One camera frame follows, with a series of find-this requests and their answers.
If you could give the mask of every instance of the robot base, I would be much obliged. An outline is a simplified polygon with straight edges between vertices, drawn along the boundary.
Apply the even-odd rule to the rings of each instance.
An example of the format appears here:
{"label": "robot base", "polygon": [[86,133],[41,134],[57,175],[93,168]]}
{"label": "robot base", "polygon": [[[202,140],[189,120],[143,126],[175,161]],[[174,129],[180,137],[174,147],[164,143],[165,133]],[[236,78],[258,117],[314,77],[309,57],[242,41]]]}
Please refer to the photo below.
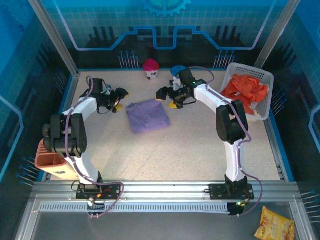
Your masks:
{"label": "robot base", "polygon": [[113,184],[106,186],[99,186],[97,190],[85,191],[78,186],[76,191],[76,199],[78,200],[88,200],[90,197],[96,197],[98,194],[101,196],[98,198],[99,200],[116,200],[121,193],[121,185]]}
{"label": "robot base", "polygon": [[228,193],[225,184],[210,184],[206,193],[210,194],[210,200],[250,200],[255,199],[254,191],[251,184],[248,184],[244,191]]}

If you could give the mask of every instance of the yellow chip bag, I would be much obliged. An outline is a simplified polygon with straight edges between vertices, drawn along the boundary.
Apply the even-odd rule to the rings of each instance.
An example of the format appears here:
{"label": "yellow chip bag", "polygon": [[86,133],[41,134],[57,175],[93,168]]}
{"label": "yellow chip bag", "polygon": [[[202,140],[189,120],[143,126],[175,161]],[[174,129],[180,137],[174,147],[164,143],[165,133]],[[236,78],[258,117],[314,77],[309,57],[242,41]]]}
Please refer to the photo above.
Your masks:
{"label": "yellow chip bag", "polygon": [[295,222],[263,206],[260,227],[254,236],[260,240],[295,240]]}

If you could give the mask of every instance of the robotic arm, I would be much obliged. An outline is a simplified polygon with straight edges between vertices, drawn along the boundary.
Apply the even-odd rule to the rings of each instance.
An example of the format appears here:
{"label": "robotic arm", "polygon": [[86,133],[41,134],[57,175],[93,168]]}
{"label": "robotic arm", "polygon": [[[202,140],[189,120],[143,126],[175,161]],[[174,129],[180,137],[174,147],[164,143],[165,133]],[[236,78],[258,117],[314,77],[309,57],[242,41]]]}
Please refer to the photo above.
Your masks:
{"label": "robotic arm", "polygon": [[228,105],[231,103],[234,106],[243,125],[248,130],[248,121],[242,102],[231,101],[213,90],[204,80],[196,80],[190,69],[180,71],[178,75],[184,87],[178,90],[174,90],[172,87],[163,87],[156,93],[156,99],[164,101],[168,96],[172,100],[169,107],[182,109],[184,105],[188,104],[184,103],[186,99],[194,98],[196,101],[203,102],[216,113],[216,130],[224,142],[226,151],[225,190],[228,196],[242,193],[248,189],[248,179],[240,171],[240,165],[243,166],[244,159],[244,148],[240,146],[240,142],[246,137],[246,134],[238,120],[230,118],[230,115],[234,115],[234,113]]}
{"label": "robotic arm", "polygon": [[[100,108],[117,113],[123,106],[120,101],[129,94],[123,88],[111,90],[110,86],[106,85],[106,90],[103,89],[103,80],[99,78],[93,79],[93,90],[89,97],[83,101],[89,90],[79,99],[79,105],[73,112],[69,120],[68,130],[68,152],[74,158],[78,170],[85,176],[86,179],[95,182],[103,183],[103,179],[98,170],[93,166],[90,156],[86,152],[88,146],[85,121],[94,112]],[[60,157],[66,159],[75,169],[73,161],[66,154],[66,120],[71,109],[62,114],[51,116],[50,124],[43,126],[44,146],[48,152],[58,153]],[[92,184],[83,176],[79,175],[79,181],[83,193],[101,193],[102,188],[99,185]]]}

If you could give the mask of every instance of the black mounting plate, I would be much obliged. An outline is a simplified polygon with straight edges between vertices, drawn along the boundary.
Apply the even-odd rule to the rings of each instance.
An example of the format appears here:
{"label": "black mounting plate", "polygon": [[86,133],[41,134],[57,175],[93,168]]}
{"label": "black mounting plate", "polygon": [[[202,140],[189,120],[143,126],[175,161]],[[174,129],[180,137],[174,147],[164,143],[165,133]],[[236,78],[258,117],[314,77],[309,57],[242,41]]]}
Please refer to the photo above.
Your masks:
{"label": "black mounting plate", "polygon": [[[255,199],[254,190],[251,184],[248,184],[245,190],[250,200]],[[205,190],[205,193],[210,194],[210,200],[246,200],[248,196],[243,192],[235,192],[228,194],[225,184],[210,184],[209,189]]]}
{"label": "black mounting plate", "polygon": [[[121,191],[120,184],[101,186],[101,189],[102,189],[102,193],[105,190],[108,190],[108,189],[111,189],[111,190],[106,195],[101,196],[99,198],[99,200],[116,200],[121,193],[120,192]],[[101,192],[97,191],[97,192],[84,193],[84,192],[82,192],[80,186],[78,186],[75,198],[79,199],[79,200],[88,200],[90,197],[95,197],[98,194],[101,194]]]}

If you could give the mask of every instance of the metal pole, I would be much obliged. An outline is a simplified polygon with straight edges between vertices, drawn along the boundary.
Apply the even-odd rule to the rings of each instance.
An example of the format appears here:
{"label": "metal pole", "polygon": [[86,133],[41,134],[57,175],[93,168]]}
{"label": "metal pole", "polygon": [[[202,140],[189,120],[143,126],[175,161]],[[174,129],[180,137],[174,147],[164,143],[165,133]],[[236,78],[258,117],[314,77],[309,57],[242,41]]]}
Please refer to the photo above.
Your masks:
{"label": "metal pole", "polygon": [[317,205],[317,206],[308,206],[308,207],[306,207],[305,209],[313,209],[313,208],[320,208],[320,205]]}
{"label": "metal pole", "polygon": [[30,164],[32,164],[32,165],[35,165],[34,162],[29,161],[25,156],[22,158],[22,162],[28,162],[28,163],[30,163]]}
{"label": "metal pole", "polygon": [[30,163],[27,163],[27,164],[26,164],[26,168],[27,168],[27,169],[33,169],[33,170],[38,171],[38,172],[40,171],[39,169],[37,169],[37,168],[35,168],[35,167],[32,167],[32,166],[30,165]]}
{"label": "metal pole", "polygon": [[217,62],[217,59],[218,59],[218,55],[214,57],[215,60],[214,60],[214,64],[213,64],[213,68],[215,68],[215,65],[216,65],[216,62]]}
{"label": "metal pole", "polygon": [[128,69],[127,56],[123,56],[123,58],[124,58],[125,66]]}
{"label": "metal pole", "polygon": [[118,59],[119,59],[120,67],[122,69],[123,67],[122,67],[122,63],[121,63],[121,56],[118,56]]}
{"label": "metal pole", "polygon": [[57,67],[58,73],[60,74],[60,76],[63,78],[65,84],[68,84],[68,79],[66,78],[66,76],[62,73],[61,69]]}
{"label": "metal pole", "polygon": [[119,51],[119,53],[121,54],[121,60],[122,60],[123,68],[125,68],[125,61],[124,61],[124,55],[123,55],[123,52],[122,52],[122,51]]}
{"label": "metal pole", "polygon": [[263,46],[258,58],[255,61],[254,67],[261,69],[265,62],[267,61],[270,53],[274,49],[279,38],[283,34],[288,22],[290,21],[292,15],[295,13],[300,0],[289,0],[284,7],[280,17],[276,21],[272,32],[270,33],[265,45]]}
{"label": "metal pole", "polygon": [[307,211],[307,214],[315,214],[315,213],[320,213],[320,209],[318,209],[318,211]]}
{"label": "metal pole", "polygon": [[130,68],[130,57],[129,57],[129,51],[125,51],[126,57],[128,59],[128,64],[129,64],[129,68]]}
{"label": "metal pole", "polygon": [[234,51],[234,50],[232,50],[231,51],[231,56],[230,56],[230,59],[229,59],[229,62],[228,62],[228,65],[230,64],[230,61],[231,61],[231,59],[233,58],[233,55],[234,55],[234,53],[235,53],[236,51]]}
{"label": "metal pole", "polygon": [[68,68],[69,72],[76,76],[78,74],[77,66],[72,59],[63,39],[61,38],[56,26],[54,25],[53,21],[50,18],[49,13],[47,12],[45,6],[42,4],[41,1],[38,0],[28,0],[30,5],[32,6],[35,14],[39,18],[40,22],[42,23],[46,33],[49,35],[52,43],[54,44],[55,48],[59,52],[62,60],[64,61],[66,67]]}
{"label": "metal pole", "polygon": [[283,106],[286,102],[287,102],[287,98],[284,101],[280,101],[279,104],[277,104],[276,106],[273,106],[274,111],[277,111],[281,106]]}
{"label": "metal pole", "polygon": [[23,172],[23,176],[37,180],[37,177],[28,174],[26,171]]}
{"label": "metal pole", "polygon": [[134,63],[132,62],[132,56],[130,56],[130,61],[131,61],[131,66],[132,66],[132,69],[134,68]]}
{"label": "metal pole", "polygon": [[274,92],[274,93],[272,94],[272,98],[275,98],[275,97],[276,97],[281,91],[283,91],[283,90],[284,90],[284,87],[282,86],[279,91]]}
{"label": "metal pole", "polygon": [[308,194],[316,194],[316,190],[312,189],[311,191],[302,193],[301,196],[308,195]]}
{"label": "metal pole", "polygon": [[135,58],[135,51],[131,51],[131,53],[132,53],[132,58],[133,58],[133,62],[134,62],[134,68],[136,69],[137,67],[136,67],[136,58]]}
{"label": "metal pole", "polygon": [[223,60],[223,63],[222,63],[222,68],[224,67],[224,65],[225,65],[225,61],[226,61],[226,59],[227,59],[227,54],[228,54],[228,50],[227,51],[225,51],[225,55],[224,55],[224,60]]}
{"label": "metal pole", "polygon": [[282,96],[279,97],[279,99],[277,99],[276,101],[271,102],[271,105],[275,105],[276,103],[278,103],[282,99],[282,97],[284,97],[284,96],[285,96],[285,94],[283,93]]}
{"label": "metal pole", "polygon": [[219,64],[219,68],[221,68],[221,64],[222,64],[222,62],[223,62],[224,58],[225,58],[225,56],[221,56],[221,60],[220,60],[220,64]]}
{"label": "metal pole", "polygon": [[318,198],[316,198],[314,201],[308,201],[308,202],[304,202],[303,204],[304,205],[307,205],[307,204],[319,204],[320,201]]}
{"label": "metal pole", "polygon": [[302,200],[312,199],[312,198],[317,198],[317,197],[320,197],[320,195],[309,196],[309,197],[306,197],[306,198],[302,198]]}
{"label": "metal pole", "polygon": [[25,170],[25,171],[27,171],[27,172],[29,172],[29,173],[35,174],[35,175],[38,175],[38,174],[39,174],[39,173],[36,173],[36,172],[34,172],[34,171],[31,171],[31,170],[25,168],[24,166],[20,165],[20,166],[19,166],[19,170],[22,170],[22,169]]}
{"label": "metal pole", "polygon": [[135,60],[136,60],[136,66],[137,66],[137,68],[139,68],[139,62],[138,62],[138,56],[135,56]]}
{"label": "metal pole", "polygon": [[278,113],[280,113],[281,112],[281,110],[283,110],[285,108],[285,106],[283,106],[282,105],[282,107],[280,108],[280,109],[278,109],[278,111],[277,112],[275,112],[274,113],[274,116],[277,116],[278,115]]}
{"label": "metal pole", "polygon": [[33,185],[32,185],[32,184],[26,183],[26,182],[25,182],[25,181],[23,181],[23,180],[21,180],[21,181],[20,181],[20,184],[25,184],[25,185],[28,185],[28,186],[30,186],[30,187],[33,187]]}
{"label": "metal pole", "polygon": [[220,54],[218,56],[218,62],[216,63],[216,68],[218,68],[218,66],[219,66],[220,57],[221,57],[222,52],[223,52],[222,50],[219,51]]}
{"label": "metal pole", "polygon": [[225,62],[225,65],[224,65],[224,68],[226,69],[227,66],[228,66],[228,62],[230,61],[230,56],[226,56],[226,62]]}
{"label": "metal pole", "polygon": [[23,176],[21,176],[19,173],[17,173],[16,175],[15,175],[15,177],[18,179],[18,178],[21,178],[21,179],[24,179],[24,180],[27,180],[27,181],[30,181],[30,182],[35,182],[35,181],[32,181],[31,179],[29,179],[29,178],[25,178],[25,177],[23,177]]}
{"label": "metal pole", "polygon": [[284,104],[283,101],[278,102],[275,106],[272,106],[272,112],[276,111],[278,107],[281,107],[281,105]]}

